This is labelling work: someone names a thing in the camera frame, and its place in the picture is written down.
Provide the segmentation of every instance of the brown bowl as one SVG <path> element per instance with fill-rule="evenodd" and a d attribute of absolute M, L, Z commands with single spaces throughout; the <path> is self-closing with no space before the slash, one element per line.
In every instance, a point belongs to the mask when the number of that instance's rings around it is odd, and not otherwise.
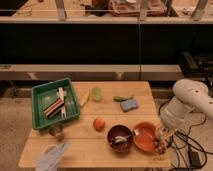
<path fill-rule="evenodd" d="M 155 151 L 155 130 L 156 126 L 151 122 L 140 122 L 134 127 L 134 143 L 144 152 Z"/>
<path fill-rule="evenodd" d="M 116 143 L 116 137 L 126 137 L 125 142 Z M 123 125 L 115 125 L 113 126 L 107 135 L 107 140 L 112 147 L 112 149 L 116 152 L 127 152 L 130 150 L 133 142 L 133 135 L 129 128 Z"/>

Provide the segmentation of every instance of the orange bowl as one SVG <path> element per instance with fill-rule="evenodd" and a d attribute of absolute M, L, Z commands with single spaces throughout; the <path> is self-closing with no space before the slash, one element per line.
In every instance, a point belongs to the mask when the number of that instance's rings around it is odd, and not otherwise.
<path fill-rule="evenodd" d="M 135 145 L 145 152 L 155 151 L 155 130 L 156 126 L 151 122 L 140 122 L 133 130 L 134 138 L 133 141 Z"/>

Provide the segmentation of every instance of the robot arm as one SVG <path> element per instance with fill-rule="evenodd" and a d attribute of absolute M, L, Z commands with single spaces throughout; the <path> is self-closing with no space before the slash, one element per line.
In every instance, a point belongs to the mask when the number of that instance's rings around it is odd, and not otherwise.
<path fill-rule="evenodd" d="M 213 120 L 213 99 L 208 95 L 208 87 L 202 82 L 182 79 L 173 87 L 175 96 L 166 105 L 160 118 L 169 130 L 174 130 L 182 124 L 186 114 L 195 108 Z"/>

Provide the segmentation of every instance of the blue sponge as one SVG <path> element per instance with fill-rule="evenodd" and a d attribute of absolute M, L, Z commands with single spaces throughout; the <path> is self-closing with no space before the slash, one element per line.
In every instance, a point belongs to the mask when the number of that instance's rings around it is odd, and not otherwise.
<path fill-rule="evenodd" d="M 137 109 L 138 104 L 135 99 L 129 99 L 120 103 L 121 109 L 123 112 L 128 112 L 132 109 Z"/>

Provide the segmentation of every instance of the green basket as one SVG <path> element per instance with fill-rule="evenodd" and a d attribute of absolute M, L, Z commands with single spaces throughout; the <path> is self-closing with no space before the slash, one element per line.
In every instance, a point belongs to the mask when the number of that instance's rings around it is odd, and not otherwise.
<path fill-rule="evenodd" d="M 58 98 L 57 90 L 59 87 L 62 87 L 64 91 L 66 91 L 66 96 L 64 97 L 66 118 L 62 118 L 59 113 L 52 119 L 48 119 L 43 111 Z M 69 78 L 49 82 L 32 88 L 33 129 L 42 130 L 48 128 L 54 123 L 67 122 L 76 119 L 79 115 L 80 109 Z"/>

